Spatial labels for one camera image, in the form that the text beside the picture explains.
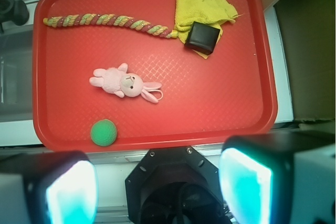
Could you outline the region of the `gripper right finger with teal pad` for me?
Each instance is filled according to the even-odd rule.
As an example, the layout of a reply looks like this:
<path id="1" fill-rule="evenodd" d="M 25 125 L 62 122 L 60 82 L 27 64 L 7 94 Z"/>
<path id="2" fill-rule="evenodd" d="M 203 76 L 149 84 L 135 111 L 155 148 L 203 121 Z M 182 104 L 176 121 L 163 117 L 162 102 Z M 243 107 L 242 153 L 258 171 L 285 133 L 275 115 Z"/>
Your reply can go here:
<path id="1" fill-rule="evenodd" d="M 335 223 L 335 135 L 232 136 L 219 183 L 239 223 Z"/>

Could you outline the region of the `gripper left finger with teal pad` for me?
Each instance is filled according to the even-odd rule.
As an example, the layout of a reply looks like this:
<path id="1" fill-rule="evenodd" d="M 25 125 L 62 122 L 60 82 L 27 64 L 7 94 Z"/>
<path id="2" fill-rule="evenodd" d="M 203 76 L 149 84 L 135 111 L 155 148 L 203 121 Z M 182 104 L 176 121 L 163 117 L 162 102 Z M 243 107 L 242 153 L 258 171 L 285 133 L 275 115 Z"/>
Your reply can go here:
<path id="1" fill-rule="evenodd" d="M 97 207 L 97 172 L 83 152 L 1 159 L 1 223 L 93 223 Z"/>

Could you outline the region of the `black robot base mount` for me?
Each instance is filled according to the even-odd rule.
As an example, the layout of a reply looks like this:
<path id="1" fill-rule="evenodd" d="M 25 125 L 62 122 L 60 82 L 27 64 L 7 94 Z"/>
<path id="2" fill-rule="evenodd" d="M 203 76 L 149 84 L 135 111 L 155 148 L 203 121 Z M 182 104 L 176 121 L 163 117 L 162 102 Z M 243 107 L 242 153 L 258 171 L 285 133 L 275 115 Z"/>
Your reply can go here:
<path id="1" fill-rule="evenodd" d="M 218 168 L 190 146 L 151 149 L 125 179 L 133 223 L 230 223 Z"/>

